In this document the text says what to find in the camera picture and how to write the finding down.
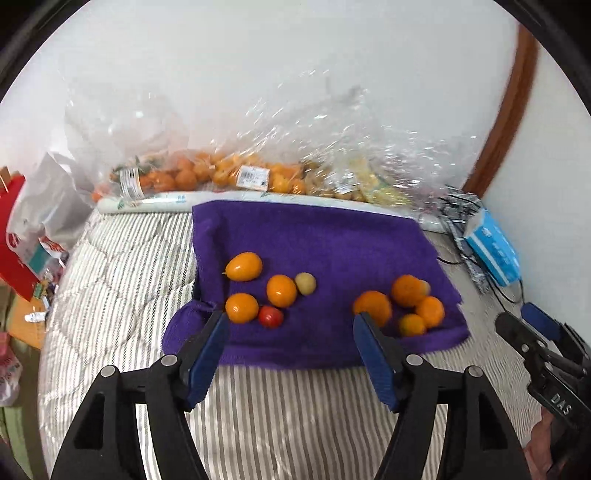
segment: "person's hand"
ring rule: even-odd
[[[545,480],[546,472],[552,466],[550,453],[550,425],[554,416],[542,407],[542,420],[531,429],[531,440],[525,446],[524,454],[530,468],[532,480]]]

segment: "red tomato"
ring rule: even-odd
[[[283,312],[275,307],[265,305],[259,310],[258,319],[263,327],[277,328],[283,323]]]

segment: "striped bedding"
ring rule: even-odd
[[[189,213],[90,217],[61,282],[41,358],[38,409],[49,472],[100,368],[144,368],[162,355],[164,329],[191,297],[191,232]],[[454,258],[445,236],[427,236],[444,258]],[[462,294],[472,337],[426,357],[458,371],[480,365],[524,442],[539,407],[526,392],[520,357],[494,333],[500,307],[492,295],[478,294],[462,266],[444,268]],[[425,479],[437,476],[445,418],[440,406]],[[212,480],[373,478],[396,423],[363,368],[220,367],[187,419]],[[144,406],[138,406],[138,428],[147,478],[158,479]]]

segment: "clear plastic wrap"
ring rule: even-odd
[[[93,183],[95,201],[107,195],[140,199],[173,186],[168,153],[186,148],[188,134],[167,98],[154,89],[75,80],[64,123],[68,149]],[[152,172],[159,175],[143,192],[139,178]]]
[[[186,136],[165,99],[140,93],[103,106],[95,100],[104,96],[83,95],[68,109],[69,147],[92,166],[95,200],[250,189],[429,209],[467,176],[475,137],[429,141],[385,127],[366,96],[359,86],[334,94],[329,72],[313,70],[257,102],[249,130],[205,150],[175,150]]]

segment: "price label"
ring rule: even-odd
[[[269,169],[243,165],[238,170],[236,186],[243,189],[266,192],[269,189]]]
[[[121,192],[126,200],[141,200],[144,198],[144,192],[139,184],[139,169],[125,168],[121,170]]]

